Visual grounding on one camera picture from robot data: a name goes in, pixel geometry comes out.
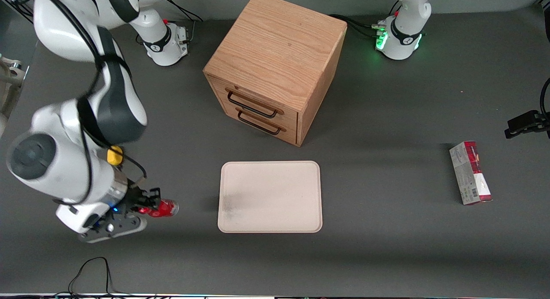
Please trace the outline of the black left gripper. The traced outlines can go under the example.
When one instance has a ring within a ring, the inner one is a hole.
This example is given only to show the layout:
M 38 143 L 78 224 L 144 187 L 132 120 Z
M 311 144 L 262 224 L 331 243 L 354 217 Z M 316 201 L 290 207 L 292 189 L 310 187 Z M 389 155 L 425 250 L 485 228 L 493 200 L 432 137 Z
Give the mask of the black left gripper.
M 548 138 L 550 138 L 550 117 L 546 112 L 540 114 L 537 110 L 528 111 L 510 119 L 508 121 L 508 127 L 509 128 L 504 131 L 507 139 L 521 136 L 522 134 L 541 132 L 546 132 Z

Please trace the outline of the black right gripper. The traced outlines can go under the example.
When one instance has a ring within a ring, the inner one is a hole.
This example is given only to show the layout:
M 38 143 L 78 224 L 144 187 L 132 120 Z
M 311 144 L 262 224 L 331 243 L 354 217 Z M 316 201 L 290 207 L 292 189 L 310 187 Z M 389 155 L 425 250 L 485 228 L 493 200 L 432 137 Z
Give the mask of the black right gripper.
M 150 215 L 153 211 L 152 205 L 160 205 L 161 189 L 159 187 L 151 188 L 145 191 L 139 187 L 130 187 L 122 200 L 113 207 L 113 217 L 116 219 L 140 213 Z

